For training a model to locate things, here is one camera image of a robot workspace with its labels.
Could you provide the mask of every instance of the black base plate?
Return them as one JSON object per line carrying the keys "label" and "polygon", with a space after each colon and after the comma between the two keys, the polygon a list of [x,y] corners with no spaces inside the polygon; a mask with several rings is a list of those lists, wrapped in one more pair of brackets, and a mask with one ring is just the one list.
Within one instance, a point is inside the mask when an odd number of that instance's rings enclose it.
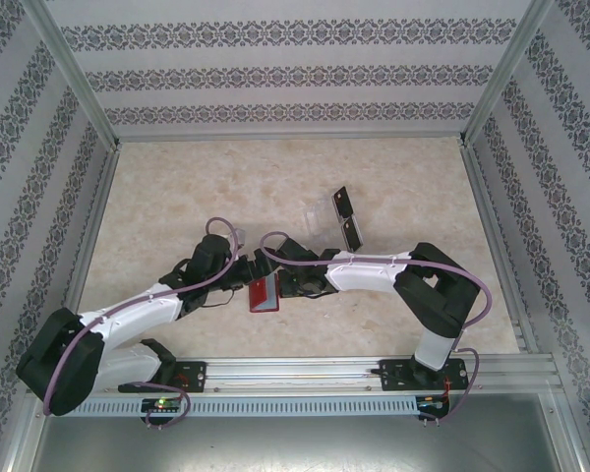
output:
{"label": "black base plate", "polygon": [[[177,362],[172,380],[167,385],[176,386],[188,393],[202,393],[206,385],[206,370],[207,364],[205,362]],[[118,391],[121,393],[150,393],[168,390],[125,383],[118,386]]]}
{"label": "black base plate", "polygon": [[427,380],[414,376],[416,362],[411,359],[384,359],[379,361],[380,369],[374,374],[381,375],[383,391],[402,390],[445,390],[445,379],[450,381],[451,390],[465,390],[468,375],[462,359],[448,359],[443,368]]}

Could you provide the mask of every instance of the red object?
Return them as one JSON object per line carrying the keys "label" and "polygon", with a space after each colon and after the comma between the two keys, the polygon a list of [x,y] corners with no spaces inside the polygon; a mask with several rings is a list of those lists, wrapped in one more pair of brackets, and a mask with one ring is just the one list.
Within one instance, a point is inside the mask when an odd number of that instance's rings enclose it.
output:
{"label": "red object", "polygon": [[[266,283],[267,277],[273,277]],[[249,311],[252,313],[267,313],[279,311],[279,297],[277,296],[277,275],[268,275],[249,285]]]}

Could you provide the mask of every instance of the patterned wallpaper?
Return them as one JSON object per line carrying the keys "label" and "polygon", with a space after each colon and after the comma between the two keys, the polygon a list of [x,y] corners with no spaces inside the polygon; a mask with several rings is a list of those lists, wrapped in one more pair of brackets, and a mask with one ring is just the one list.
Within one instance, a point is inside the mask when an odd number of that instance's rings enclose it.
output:
{"label": "patterned wallpaper", "polygon": [[107,157],[22,6],[0,0],[0,446],[15,367],[66,299]]}
{"label": "patterned wallpaper", "polygon": [[590,1],[552,7],[475,151],[590,458]]}
{"label": "patterned wallpaper", "polygon": [[129,138],[460,132],[528,3],[48,6],[117,134]]}

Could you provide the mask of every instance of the beige floor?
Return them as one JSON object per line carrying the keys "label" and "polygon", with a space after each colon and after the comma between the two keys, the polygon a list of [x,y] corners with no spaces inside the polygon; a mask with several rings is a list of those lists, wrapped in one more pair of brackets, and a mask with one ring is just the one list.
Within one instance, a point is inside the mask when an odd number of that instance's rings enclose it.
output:
{"label": "beige floor", "polygon": [[[434,243],[494,293],[494,309],[461,345],[518,352],[453,138],[124,145],[81,310],[150,287],[192,255],[214,215],[247,230],[249,252],[270,230],[306,242],[306,207],[342,185],[359,219],[363,254]],[[481,296],[475,311],[483,303]],[[252,314],[243,290],[226,307],[198,310],[145,337],[177,356],[364,356],[410,354],[420,332],[401,299],[388,294],[282,300],[278,313]]]}

